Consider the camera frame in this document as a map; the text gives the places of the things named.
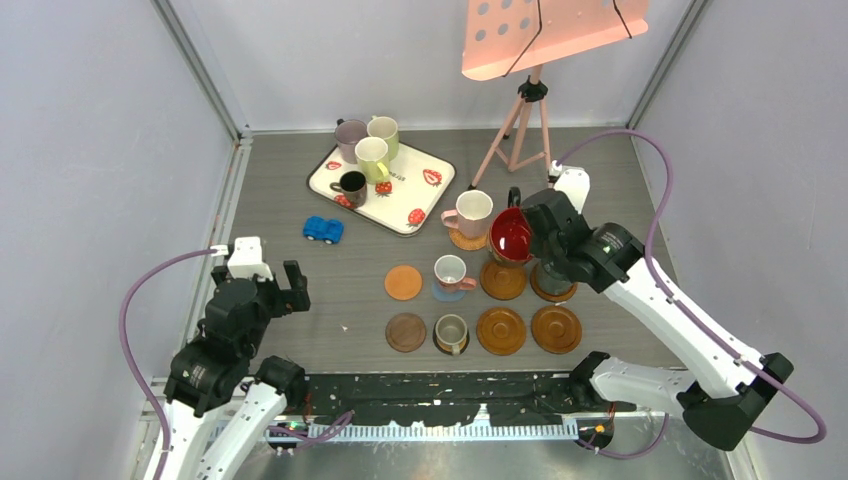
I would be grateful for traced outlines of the cream white mug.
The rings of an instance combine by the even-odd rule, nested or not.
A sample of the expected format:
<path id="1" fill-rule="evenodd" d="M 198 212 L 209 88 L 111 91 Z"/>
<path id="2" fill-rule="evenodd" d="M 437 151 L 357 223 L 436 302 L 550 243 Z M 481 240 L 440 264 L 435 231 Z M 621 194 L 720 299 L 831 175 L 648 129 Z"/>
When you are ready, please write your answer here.
<path id="1" fill-rule="evenodd" d="M 368 184 L 376 185 L 391 178 L 389 145 L 381 138 L 369 136 L 358 141 L 354 149 L 357 165 Z"/>

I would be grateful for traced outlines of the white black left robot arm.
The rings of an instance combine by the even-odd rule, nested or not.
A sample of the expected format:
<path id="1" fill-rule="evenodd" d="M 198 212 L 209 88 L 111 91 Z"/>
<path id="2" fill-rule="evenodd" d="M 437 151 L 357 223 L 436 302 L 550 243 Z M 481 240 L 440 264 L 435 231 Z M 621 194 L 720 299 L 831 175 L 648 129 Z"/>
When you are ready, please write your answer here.
<path id="1" fill-rule="evenodd" d="M 289 286 L 274 274 L 237 278 L 224 266 L 213 269 L 215 291 L 198 322 L 197 335 L 172 359 L 164 387 L 160 457 L 148 479 L 231 479 L 253 445 L 279 414 L 298 412 L 306 402 L 304 369 L 278 356 L 265 358 L 239 409 L 212 440 L 212 430 L 248 375 L 264 334 L 274 319 L 306 312 L 308 279 L 295 260 L 283 264 Z"/>

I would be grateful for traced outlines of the glossy brown grooved wooden coaster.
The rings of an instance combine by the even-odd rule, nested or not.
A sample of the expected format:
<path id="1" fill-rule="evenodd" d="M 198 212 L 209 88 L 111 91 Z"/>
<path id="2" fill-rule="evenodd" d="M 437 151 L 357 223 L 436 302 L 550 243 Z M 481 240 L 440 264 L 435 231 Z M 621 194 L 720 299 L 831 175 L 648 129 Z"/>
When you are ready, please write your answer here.
<path id="1" fill-rule="evenodd" d="M 582 340 L 582 324 L 577 315 L 562 306 L 539 309 L 531 321 L 531 333 L 537 345 L 552 354 L 575 350 Z"/>

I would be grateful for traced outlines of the red black mug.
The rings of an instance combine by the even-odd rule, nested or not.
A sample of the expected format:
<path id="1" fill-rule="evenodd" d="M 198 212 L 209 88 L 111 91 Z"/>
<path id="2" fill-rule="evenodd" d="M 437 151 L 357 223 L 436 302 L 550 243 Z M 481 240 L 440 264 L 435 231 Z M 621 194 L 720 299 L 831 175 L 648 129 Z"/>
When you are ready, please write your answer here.
<path id="1" fill-rule="evenodd" d="M 532 258 L 530 243 L 532 232 L 521 210 L 521 191 L 510 187 L 507 207 L 492 222 L 487 236 L 491 259 L 505 268 L 522 267 Z"/>

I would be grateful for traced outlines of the mauve mug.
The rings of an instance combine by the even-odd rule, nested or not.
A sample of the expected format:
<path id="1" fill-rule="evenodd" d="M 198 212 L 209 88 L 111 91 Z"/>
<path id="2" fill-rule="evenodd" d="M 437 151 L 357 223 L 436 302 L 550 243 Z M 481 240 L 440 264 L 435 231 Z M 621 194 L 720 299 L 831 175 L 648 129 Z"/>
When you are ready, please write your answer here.
<path id="1" fill-rule="evenodd" d="M 367 136 L 367 125 L 361 120 L 338 119 L 336 121 L 334 138 L 342 159 L 347 163 L 357 163 L 355 147 L 360 140 Z"/>

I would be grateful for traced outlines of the pink handled floral mug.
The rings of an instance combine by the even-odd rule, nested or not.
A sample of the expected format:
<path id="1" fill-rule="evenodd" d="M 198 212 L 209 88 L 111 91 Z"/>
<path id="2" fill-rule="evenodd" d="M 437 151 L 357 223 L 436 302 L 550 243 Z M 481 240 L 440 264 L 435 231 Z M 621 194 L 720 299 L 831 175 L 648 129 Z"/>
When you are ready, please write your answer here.
<path id="1" fill-rule="evenodd" d="M 458 256 L 448 254 L 434 263 L 434 275 L 438 289 L 445 294 L 470 291 L 478 282 L 468 276 L 466 263 Z"/>

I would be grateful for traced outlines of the grey small mug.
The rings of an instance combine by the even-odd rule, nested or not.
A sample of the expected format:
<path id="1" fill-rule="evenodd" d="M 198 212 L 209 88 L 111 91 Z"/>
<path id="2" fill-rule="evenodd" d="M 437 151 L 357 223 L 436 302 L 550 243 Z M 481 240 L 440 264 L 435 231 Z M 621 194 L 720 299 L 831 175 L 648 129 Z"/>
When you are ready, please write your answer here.
<path id="1" fill-rule="evenodd" d="M 433 339 L 434 345 L 440 352 L 459 356 L 466 350 L 469 342 L 468 325 L 458 315 L 444 315 L 434 325 Z"/>

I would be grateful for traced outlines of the black small mug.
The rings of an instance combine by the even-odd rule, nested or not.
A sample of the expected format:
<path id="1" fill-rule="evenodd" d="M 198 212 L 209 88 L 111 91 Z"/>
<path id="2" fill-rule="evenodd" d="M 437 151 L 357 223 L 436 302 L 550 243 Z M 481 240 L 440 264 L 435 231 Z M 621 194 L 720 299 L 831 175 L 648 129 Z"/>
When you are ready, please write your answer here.
<path id="1" fill-rule="evenodd" d="M 348 209 L 361 207 L 367 201 L 367 181 L 363 173 L 349 171 L 344 173 L 337 182 L 330 184 L 330 189 L 337 193 L 335 201 Z"/>

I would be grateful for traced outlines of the woven orange rattan coaster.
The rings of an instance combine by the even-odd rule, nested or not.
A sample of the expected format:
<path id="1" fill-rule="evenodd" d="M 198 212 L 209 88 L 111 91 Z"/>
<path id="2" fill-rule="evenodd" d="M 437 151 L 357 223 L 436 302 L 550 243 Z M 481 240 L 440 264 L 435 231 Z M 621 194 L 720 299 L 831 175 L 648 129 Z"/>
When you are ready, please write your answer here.
<path id="1" fill-rule="evenodd" d="M 466 237 L 463 235 L 459 229 L 449 228 L 448 229 L 449 239 L 451 242 L 461 250 L 464 251 L 477 251 L 486 247 L 487 245 L 487 235 L 483 234 L 478 237 Z"/>

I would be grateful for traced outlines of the plain orange round coaster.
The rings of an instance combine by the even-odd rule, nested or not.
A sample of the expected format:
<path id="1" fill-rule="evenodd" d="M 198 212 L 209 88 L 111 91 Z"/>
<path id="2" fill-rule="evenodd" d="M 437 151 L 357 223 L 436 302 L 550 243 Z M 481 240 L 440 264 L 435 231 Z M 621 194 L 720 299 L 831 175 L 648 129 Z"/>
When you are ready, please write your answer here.
<path id="1" fill-rule="evenodd" d="M 393 299 L 408 301 L 421 291 L 423 278 L 421 273 L 410 265 L 398 265 L 391 268 L 384 278 L 384 289 Z"/>

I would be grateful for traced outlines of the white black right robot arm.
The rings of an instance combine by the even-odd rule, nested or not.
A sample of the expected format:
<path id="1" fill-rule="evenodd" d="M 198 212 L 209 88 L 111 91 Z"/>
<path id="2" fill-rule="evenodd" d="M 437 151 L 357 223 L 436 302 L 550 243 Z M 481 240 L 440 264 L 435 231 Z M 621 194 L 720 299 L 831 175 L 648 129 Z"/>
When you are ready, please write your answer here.
<path id="1" fill-rule="evenodd" d="M 708 445 L 736 448 L 794 371 L 779 352 L 762 355 L 708 315 L 706 329 L 677 306 L 683 292 L 625 227 L 587 224 L 568 196 L 553 189 L 521 198 L 512 187 L 508 204 L 530 230 L 529 251 L 550 274 L 586 284 L 634 315 L 685 365 L 673 375 L 591 352 L 573 373 L 571 397 L 584 410 L 606 401 L 647 406 L 681 418 Z"/>

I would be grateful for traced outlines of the dark teal mug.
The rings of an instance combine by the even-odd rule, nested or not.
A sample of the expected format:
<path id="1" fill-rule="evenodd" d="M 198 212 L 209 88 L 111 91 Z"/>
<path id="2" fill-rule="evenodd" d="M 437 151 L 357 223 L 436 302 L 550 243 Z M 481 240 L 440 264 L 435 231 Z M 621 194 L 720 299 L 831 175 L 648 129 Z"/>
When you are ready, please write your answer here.
<path id="1" fill-rule="evenodd" d="M 574 283 L 553 270 L 551 263 L 539 262 L 536 265 L 537 286 L 546 295 L 559 297 L 568 293 Z"/>

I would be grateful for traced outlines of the blue smiley foam coaster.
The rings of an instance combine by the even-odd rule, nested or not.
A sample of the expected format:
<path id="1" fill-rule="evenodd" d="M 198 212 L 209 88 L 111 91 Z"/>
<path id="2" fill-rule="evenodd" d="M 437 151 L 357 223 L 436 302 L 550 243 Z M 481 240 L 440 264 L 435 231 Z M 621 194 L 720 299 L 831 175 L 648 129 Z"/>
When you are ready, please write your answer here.
<path id="1" fill-rule="evenodd" d="M 431 285 L 431 293 L 433 297 L 440 302 L 456 302 L 462 300 L 466 292 L 462 290 L 458 290 L 455 292 L 446 292 L 443 290 L 442 286 L 438 283 L 433 283 Z"/>

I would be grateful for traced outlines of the dark brown wooden coaster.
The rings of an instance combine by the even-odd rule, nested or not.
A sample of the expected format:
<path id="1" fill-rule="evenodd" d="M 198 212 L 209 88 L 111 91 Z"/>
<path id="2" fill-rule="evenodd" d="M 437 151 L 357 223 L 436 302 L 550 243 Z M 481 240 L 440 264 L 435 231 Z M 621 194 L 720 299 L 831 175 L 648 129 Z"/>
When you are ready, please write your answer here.
<path id="1" fill-rule="evenodd" d="M 426 335 L 424 321 L 418 315 L 408 312 L 393 316 L 385 328 L 388 345 L 401 353 L 410 353 L 420 348 Z"/>

